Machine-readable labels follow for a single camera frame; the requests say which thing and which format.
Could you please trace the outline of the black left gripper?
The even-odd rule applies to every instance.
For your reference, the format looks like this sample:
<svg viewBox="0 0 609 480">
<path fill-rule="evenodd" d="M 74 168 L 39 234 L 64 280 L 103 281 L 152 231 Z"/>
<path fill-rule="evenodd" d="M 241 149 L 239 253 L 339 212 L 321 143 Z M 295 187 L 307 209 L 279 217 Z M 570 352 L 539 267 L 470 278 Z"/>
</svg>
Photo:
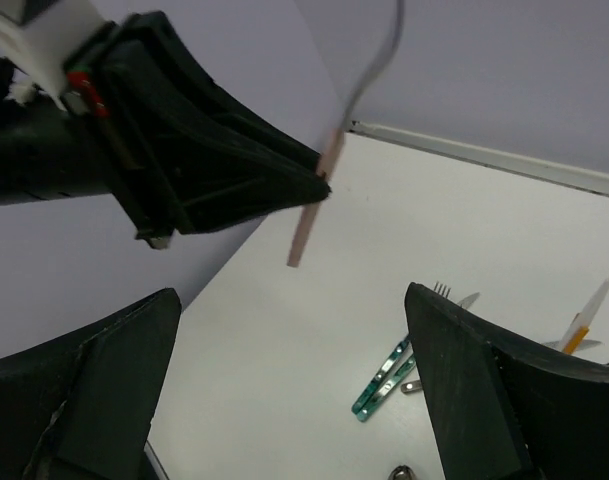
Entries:
<svg viewBox="0 0 609 480">
<path fill-rule="evenodd" d="M 161 11 L 107 20 L 65 63 L 85 114 L 59 109 L 42 89 L 28 104 L 17 103 L 10 87 L 27 76 L 0 54 L 0 205 L 109 193 L 151 248 L 165 249 L 181 234 L 163 229 L 151 198 L 157 191 L 148 142 L 155 12 Z"/>
</svg>

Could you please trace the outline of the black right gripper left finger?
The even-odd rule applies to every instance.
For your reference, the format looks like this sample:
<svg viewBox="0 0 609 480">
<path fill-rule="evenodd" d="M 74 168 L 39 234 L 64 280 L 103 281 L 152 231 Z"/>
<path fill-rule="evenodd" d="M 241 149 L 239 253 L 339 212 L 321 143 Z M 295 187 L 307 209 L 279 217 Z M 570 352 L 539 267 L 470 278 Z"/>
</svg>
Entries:
<svg viewBox="0 0 609 480">
<path fill-rule="evenodd" d="M 0 479 L 163 479 L 148 444 L 182 307 L 159 290 L 0 358 Z"/>
</svg>

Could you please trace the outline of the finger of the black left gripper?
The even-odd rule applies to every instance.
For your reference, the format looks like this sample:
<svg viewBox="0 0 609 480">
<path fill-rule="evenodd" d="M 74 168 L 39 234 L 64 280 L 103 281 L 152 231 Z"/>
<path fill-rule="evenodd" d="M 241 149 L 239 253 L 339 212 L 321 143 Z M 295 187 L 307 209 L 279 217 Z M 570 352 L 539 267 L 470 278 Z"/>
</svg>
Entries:
<svg viewBox="0 0 609 480">
<path fill-rule="evenodd" d="M 189 53 L 168 17 L 151 16 L 148 78 L 152 200 L 163 229 L 208 233 L 325 200 L 318 153 L 246 108 Z"/>
</svg>

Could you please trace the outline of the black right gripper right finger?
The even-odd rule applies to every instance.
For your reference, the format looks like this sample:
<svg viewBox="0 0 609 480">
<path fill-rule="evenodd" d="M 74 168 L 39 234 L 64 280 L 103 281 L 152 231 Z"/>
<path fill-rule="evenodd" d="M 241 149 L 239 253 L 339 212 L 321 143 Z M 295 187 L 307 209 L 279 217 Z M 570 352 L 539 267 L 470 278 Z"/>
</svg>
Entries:
<svg viewBox="0 0 609 480">
<path fill-rule="evenodd" d="M 609 479 L 609 366 L 412 283 L 411 345 L 448 479 Z"/>
</svg>

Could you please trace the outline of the pink-handled fork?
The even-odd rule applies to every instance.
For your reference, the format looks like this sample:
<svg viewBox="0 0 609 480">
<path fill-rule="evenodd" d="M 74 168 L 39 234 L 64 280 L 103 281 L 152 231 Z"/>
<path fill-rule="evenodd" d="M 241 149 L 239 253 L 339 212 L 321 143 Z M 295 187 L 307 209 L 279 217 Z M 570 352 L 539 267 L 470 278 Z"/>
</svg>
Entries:
<svg viewBox="0 0 609 480">
<path fill-rule="evenodd" d="M 329 182 L 334 174 L 344 147 L 345 134 L 352 125 L 352 115 L 357 104 L 368 88 L 387 69 L 398 51 L 404 31 L 405 10 L 405 1 L 399 0 L 395 2 L 394 15 L 389 32 L 373 59 L 368 64 L 368 67 L 361 74 L 353 87 L 344 106 L 341 119 L 337 124 L 337 127 L 333 130 L 327 148 L 318 160 L 316 174 L 325 182 Z M 320 207 L 321 202 L 309 204 L 303 208 L 292 239 L 287 260 L 288 267 L 298 268 L 300 266 Z"/>
</svg>

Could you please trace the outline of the white chopstick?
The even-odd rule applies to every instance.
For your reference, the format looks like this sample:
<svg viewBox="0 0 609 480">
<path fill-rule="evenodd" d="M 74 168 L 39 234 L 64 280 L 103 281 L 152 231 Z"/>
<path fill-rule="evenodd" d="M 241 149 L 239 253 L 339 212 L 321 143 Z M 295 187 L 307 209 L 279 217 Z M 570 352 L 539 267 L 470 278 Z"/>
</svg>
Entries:
<svg viewBox="0 0 609 480">
<path fill-rule="evenodd" d="M 587 304 L 583 307 L 583 309 L 575 316 L 567 331 L 565 332 L 562 339 L 558 342 L 556 349 L 560 352 L 563 345 L 570 339 L 572 334 L 580 327 L 580 326 L 588 326 L 590 325 L 595 318 L 597 312 L 599 311 L 602 303 L 604 302 L 607 294 L 609 292 L 609 277 L 600 285 L 597 291 L 591 296 Z"/>
</svg>

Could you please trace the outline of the orange chopstick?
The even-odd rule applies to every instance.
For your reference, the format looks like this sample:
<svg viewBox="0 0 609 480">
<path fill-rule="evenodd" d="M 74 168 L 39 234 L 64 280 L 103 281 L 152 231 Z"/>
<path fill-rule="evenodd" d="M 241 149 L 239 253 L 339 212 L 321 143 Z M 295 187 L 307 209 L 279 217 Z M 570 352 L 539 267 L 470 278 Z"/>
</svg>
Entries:
<svg viewBox="0 0 609 480">
<path fill-rule="evenodd" d="M 561 351 L 565 354 L 573 354 L 581 345 L 583 339 L 588 334 L 590 328 L 588 326 L 580 326 L 563 345 Z"/>
</svg>

